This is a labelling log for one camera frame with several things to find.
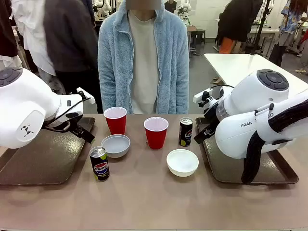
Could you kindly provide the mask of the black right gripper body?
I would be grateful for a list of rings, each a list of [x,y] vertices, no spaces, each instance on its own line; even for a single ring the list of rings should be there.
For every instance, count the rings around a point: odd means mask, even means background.
[[[207,132],[214,132],[218,125],[218,118],[216,115],[216,108],[218,105],[213,105],[210,108],[204,110],[204,117],[208,122],[208,126],[205,128]]]

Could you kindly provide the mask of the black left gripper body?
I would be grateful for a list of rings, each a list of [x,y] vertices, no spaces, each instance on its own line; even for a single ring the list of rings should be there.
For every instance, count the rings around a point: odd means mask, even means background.
[[[65,133],[74,130],[75,127],[77,127],[78,121],[82,117],[83,114],[80,112],[72,112],[59,115],[58,117],[53,118],[50,121],[45,121],[44,129],[53,132]]]

